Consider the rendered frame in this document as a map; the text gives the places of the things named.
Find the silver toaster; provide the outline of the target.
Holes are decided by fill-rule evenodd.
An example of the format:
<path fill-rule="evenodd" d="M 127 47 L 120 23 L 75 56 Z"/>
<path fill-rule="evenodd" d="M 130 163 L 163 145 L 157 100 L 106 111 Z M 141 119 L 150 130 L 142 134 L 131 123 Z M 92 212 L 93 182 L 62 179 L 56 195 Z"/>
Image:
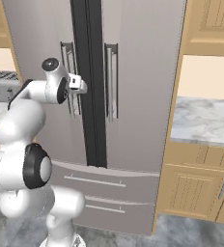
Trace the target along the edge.
<path fill-rule="evenodd" d="M 0 102 L 9 102 L 20 88 L 15 71 L 0 71 Z"/>

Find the light wood drawer front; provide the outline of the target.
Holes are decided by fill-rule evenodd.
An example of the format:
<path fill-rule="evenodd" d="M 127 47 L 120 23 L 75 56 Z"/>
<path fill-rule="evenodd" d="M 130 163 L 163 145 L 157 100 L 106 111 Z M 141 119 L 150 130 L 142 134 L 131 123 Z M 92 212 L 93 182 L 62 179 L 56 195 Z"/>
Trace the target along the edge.
<path fill-rule="evenodd" d="M 206 145 L 170 142 L 166 146 L 164 162 L 167 164 L 202 164 L 207 151 Z"/>
<path fill-rule="evenodd" d="M 224 147 L 209 146 L 204 164 L 207 166 L 224 168 Z"/>

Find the grey fridge drawer front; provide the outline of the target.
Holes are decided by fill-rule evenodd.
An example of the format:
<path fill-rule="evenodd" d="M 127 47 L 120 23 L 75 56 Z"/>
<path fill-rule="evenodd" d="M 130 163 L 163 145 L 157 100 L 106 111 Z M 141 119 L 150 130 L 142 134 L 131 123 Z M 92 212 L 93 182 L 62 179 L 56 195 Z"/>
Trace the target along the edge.
<path fill-rule="evenodd" d="M 110 212 L 84 207 L 74 219 L 80 226 L 118 233 L 151 235 L 154 221 L 154 204 L 107 200 L 86 196 L 86 205 L 121 206 L 126 213 Z"/>
<path fill-rule="evenodd" d="M 65 179 L 64 176 L 88 178 L 126 184 L 126 188 L 85 181 Z M 84 195 L 126 201 L 153 204 L 158 189 L 159 173 L 138 173 L 70 164 L 60 161 L 53 162 L 50 183 L 77 189 Z"/>

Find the grey fridge door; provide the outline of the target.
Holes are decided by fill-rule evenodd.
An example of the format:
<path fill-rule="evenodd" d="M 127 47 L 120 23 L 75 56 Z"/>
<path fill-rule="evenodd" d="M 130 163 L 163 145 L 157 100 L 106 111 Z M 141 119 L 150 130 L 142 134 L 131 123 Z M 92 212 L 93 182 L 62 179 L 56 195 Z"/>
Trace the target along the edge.
<path fill-rule="evenodd" d="M 102 0 L 104 43 L 119 46 L 119 118 L 107 121 L 110 169 L 158 172 L 184 0 Z"/>
<path fill-rule="evenodd" d="M 42 62 L 56 58 L 64 63 L 61 44 L 72 42 L 70 0 L 2 0 L 14 44 L 14 53 L 23 80 L 44 80 Z M 86 163 L 82 118 L 77 97 L 61 105 L 46 104 L 44 128 L 38 142 L 56 160 Z"/>

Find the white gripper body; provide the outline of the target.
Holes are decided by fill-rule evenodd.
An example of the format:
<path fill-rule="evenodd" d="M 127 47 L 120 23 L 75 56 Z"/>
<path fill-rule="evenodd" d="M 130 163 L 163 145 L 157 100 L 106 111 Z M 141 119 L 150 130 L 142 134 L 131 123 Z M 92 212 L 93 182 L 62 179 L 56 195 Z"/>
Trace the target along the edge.
<path fill-rule="evenodd" d="M 88 91 L 87 84 L 80 76 L 73 76 L 70 79 L 70 90 L 74 94 L 86 94 Z"/>

